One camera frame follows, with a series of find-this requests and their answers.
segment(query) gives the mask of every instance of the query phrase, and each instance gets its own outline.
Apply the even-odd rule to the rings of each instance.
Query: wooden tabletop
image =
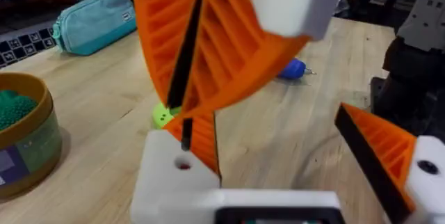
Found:
[[[334,126],[340,102],[370,104],[392,29],[333,19],[300,59],[317,75],[271,81],[217,112],[227,188],[319,189],[339,195],[347,223],[383,223],[371,187]],[[129,205],[159,99],[133,33],[89,57],[57,47],[2,71],[42,77],[63,128],[63,158],[33,191],[0,204],[3,223],[130,223]]]

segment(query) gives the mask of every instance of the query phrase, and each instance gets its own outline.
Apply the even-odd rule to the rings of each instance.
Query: zipper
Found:
[[[60,23],[62,21],[61,16],[59,16],[56,20],[56,23],[54,23],[53,25],[53,39],[57,42],[57,45],[64,51],[66,51],[65,49],[65,44],[63,42],[63,37],[62,36],[62,32],[60,31]]]

